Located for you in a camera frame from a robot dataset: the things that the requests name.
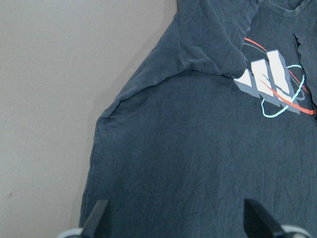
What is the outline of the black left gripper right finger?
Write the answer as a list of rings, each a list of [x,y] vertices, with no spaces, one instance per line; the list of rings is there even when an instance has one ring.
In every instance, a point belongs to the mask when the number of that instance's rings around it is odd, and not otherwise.
[[[254,199],[244,199],[244,231],[248,238],[287,238],[288,234]]]

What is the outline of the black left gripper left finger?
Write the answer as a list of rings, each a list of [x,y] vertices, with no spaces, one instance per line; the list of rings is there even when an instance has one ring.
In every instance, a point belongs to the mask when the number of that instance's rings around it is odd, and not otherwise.
[[[109,221],[108,200],[99,200],[95,204],[80,234],[81,238],[108,238]]]

